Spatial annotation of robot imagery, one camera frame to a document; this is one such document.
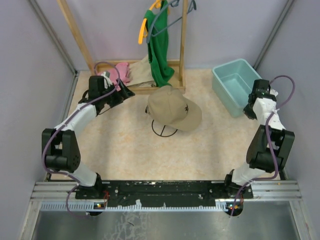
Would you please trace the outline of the black wire hat stand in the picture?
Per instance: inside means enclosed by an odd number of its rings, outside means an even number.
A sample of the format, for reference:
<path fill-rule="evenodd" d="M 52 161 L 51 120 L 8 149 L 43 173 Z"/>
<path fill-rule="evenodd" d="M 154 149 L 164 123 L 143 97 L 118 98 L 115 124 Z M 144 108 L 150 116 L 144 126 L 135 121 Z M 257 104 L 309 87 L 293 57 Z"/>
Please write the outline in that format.
<path fill-rule="evenodd" d="M 170 138 L 178 132 L 176 128 L 161 124 L 154 119 L 151 120 L 150 126 L 152 132 L 161 138 Z"/>

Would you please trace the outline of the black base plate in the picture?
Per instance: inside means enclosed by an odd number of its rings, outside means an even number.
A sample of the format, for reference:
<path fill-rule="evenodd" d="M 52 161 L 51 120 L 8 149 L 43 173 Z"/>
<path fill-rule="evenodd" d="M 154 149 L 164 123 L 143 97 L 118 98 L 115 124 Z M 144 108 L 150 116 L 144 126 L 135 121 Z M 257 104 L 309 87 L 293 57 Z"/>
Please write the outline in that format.
<path fill-rule="evenodd" d="M 214 207 L 218 199 L 233 199 L 241 187 L 230 180 L 100 181 L 79 186 L 77 200 L 107 200 L 109 207 L 129 207 L 139 200 L 143 207 Z"/>

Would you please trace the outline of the aluminium rail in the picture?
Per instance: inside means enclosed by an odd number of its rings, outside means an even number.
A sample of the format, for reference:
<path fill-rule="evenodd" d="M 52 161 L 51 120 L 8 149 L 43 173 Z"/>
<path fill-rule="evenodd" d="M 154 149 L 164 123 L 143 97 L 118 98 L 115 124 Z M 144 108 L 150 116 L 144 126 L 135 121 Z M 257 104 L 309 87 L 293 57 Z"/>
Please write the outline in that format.
<path fill-rule="evenodd" d="M 72 181 L 37 182 L 30 200 L 43 211 L 87 212 L 225 212 L 239 215 L 245 203 L 302 200 L 294 180 L 255 181 L 238 197 L 222 181 L 125 181 L 102 183 L 92 194 Z"/>

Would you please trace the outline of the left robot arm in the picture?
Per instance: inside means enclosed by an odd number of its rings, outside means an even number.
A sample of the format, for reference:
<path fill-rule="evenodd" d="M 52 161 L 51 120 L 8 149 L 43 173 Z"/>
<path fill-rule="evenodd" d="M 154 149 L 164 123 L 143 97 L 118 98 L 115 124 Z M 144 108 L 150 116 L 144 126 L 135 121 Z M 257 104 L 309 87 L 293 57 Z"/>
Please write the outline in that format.
<path fill-rule="evenodd" d="M 114 108 L 135 96 L 120 78 L 112 83 L 107 75 L 93 75 L 88 79 L 88 90 L 83 94 L 75 110 L 54 128 L 46 128 L 41 134 L 43 168 L 49 174 L 65 175 L 77 182 L 91 197 L 103 195 L 104 186 L 98 173 L 81 162 L 77 138 L 105 106 Z"/>

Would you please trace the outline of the wooden clothes rack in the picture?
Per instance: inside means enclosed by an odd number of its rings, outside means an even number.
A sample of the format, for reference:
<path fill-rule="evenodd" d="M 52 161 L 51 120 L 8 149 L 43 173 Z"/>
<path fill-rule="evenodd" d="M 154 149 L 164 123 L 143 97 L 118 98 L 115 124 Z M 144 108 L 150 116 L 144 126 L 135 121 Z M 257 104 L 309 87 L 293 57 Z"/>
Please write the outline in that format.
<path fill-rule="evenodd" d="M 96 74 L 97 70 L 106 71 L 111 65 L 116 65 L 122 62 L 127 62 L 133 64 L 140 60 L 110 60 L 109 63 L 107 61 L 93 61 L 93 58 L 85 44 L 85 41 L 81 35 L 81 32 L 78 28 L 76 20 L 67 4 L 66 0 L 57 0 L 57 3 L 60 7 L 60 10 L 69 26 L 69 29 L 73 35 L 74 40 L 76 41 L 80 52 L 82 53 L 84 60 L 90 70 L 90 73 Z M 186 77 L 185 77 L 185 65 L 184 65 L 184 55 L 185 55 L 185 42 L 186 42 L 186 31 L 187 31 L 187 4 L 188 0 L 183 0 L 182 13 L 183 19 L 181 23 L 181 38 L 180 38 L 180 56 L 179 60 L 177 59 L 169 59 L 167 63 L 170 67 L 175 67 L 175 70 L 178 70 L 174 73 L 174 75 L 169 80 L 169 83 L 178 90 L 181 91 L 182 94 L 186 92 Z M 133 91 L 136 95 L 150 95 L 154 91 L 158 89 L 158 87 L 128 87 L 131 91 Z"/>

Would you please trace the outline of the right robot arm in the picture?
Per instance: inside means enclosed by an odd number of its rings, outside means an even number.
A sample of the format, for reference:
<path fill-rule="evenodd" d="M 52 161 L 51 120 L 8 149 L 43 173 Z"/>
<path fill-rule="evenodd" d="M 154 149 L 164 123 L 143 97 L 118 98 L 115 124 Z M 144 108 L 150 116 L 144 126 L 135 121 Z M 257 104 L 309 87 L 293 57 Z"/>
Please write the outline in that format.
<path fill-rule="evenodd" d="M 223 192 L 229 198 L 243 193 L 252 181 L 264 180 L 266 173 L 275 179 L 286 165 L 295 134 L 281 123 L 277 95 L 269 80 L 254 81 L 243 112 L 249 119 L 257 120 L 259 126 L 248 147 L 245 162 L 225 177 Z"/>

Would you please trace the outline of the pink folded cloth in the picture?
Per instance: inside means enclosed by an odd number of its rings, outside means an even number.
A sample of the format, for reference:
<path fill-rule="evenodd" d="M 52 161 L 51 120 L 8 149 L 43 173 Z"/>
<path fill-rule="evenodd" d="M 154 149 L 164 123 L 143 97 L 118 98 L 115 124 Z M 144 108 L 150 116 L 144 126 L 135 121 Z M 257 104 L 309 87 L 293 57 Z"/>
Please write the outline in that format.
<path fill-rule="evenodd" d="M 129 63 L 128 62 L 120 62 L 120 63 L 116 64 L 115 67 L 117 68 L 117 70 L 119 72 L 120 80 L 125 85 L 127 85 L 131 81 L 130 78 L 128 77 L 129 70 L 130 70 Z M 115 85 L 117 83 L 117 79 L 118 79 L 118 73 L 117 73 L 116 69 L 113 67 L 110 67 L 106 71 L 109 72 L 108 78 Z"/>

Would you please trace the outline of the khaki cap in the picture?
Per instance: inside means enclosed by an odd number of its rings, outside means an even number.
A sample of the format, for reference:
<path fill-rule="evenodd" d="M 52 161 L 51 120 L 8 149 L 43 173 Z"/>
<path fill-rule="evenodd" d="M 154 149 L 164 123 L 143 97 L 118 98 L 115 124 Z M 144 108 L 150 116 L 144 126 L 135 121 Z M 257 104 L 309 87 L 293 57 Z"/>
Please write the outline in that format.
<path fill-rule="evenodd" d="M 149 95 L 145 112 L 156 122 L 180 131 L 193 131 L 202 122 L 201 108 L 172 86 Z"/>

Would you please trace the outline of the beige folded cloth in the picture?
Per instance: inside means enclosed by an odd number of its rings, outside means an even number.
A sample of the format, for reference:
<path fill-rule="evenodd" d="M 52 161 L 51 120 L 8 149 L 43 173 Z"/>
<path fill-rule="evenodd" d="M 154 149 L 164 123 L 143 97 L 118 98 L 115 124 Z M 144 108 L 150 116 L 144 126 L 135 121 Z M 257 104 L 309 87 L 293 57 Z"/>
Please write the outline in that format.
<path fill-rule="evenodd" d="M 155 87 L 156 83 L 152 76 L 149 57 L 146 55 L 143 59 L 131 63 L 128 73 L 128 87 Z"/>

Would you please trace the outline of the green tank top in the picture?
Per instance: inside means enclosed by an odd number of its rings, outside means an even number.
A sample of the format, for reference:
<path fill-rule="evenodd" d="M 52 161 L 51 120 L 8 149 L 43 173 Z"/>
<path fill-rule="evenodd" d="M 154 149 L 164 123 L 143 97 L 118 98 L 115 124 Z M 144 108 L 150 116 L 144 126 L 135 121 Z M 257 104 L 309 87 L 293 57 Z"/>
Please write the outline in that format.
<path fill-rule="evenodd" d="M 169 80 L 175 73 L 175 70 L 170 67 L 167 62 L 168 47 L 168 30 L 163 32 L 161 35 L 152 38 L 150 43 L 147 43 L 151 74 L 155 81 L 155 85 L 159 88 L 169 86 Z"/>

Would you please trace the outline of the grey-blue clothes hanger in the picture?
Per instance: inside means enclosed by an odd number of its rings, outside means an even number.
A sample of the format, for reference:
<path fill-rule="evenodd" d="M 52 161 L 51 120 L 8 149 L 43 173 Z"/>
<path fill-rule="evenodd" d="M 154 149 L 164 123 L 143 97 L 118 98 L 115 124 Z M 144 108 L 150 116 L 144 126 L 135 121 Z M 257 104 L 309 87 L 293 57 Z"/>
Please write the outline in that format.
<path fill-rule="evenodd" d="M 184 13 L 175 20 L 168 22 L 169 10 L 168 8 L 178 7 L 180 4 L 180 0 L 163 0 L 161 3 L 161 7 L 157 9 L 153 9 L 152 11 L 147 10 L 145 17 L 146 21 L 146 30 L 147 37 L 144 38 L 147 44 L 150 43 L 152 38 L 155 38 L 161 35 L 163 32 L 167 31 L 172 25 L 178 23 L 183 19 Z"/>

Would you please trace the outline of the light blue plastic bin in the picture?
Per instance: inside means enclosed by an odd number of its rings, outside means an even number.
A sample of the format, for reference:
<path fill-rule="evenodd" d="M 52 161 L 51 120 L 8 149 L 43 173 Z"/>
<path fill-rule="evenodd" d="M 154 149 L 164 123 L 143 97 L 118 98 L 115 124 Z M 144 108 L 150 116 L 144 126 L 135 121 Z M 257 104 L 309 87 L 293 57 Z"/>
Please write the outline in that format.
<path fill-rule="evenodd" d="M 212 69 L 212 89 L 233 118 L 243 115 L 255 80 L 261 76 L 243 58 L 239 58 Z"/>

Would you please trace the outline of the yellow clothes hanger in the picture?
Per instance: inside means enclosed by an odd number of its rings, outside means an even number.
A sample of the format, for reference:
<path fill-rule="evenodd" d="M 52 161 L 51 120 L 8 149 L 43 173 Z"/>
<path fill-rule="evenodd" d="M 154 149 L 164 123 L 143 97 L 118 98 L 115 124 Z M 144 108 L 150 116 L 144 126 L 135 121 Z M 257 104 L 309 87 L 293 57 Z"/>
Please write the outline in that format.
<path fill-rule="evenodd" d="M 162 0 L 155 0 L 154 3 L 149 7 L 149 11 L 152 11 L 153 9 L 159 9 L 162 5 Z M 143 43 L 143 40 L 146 39 L 148 36 L 148 31 L 147 31 L 147 19 L 144 18 L 142 20 L 139 34 L 138 34 L 138 44 L 141 45 Z"/>

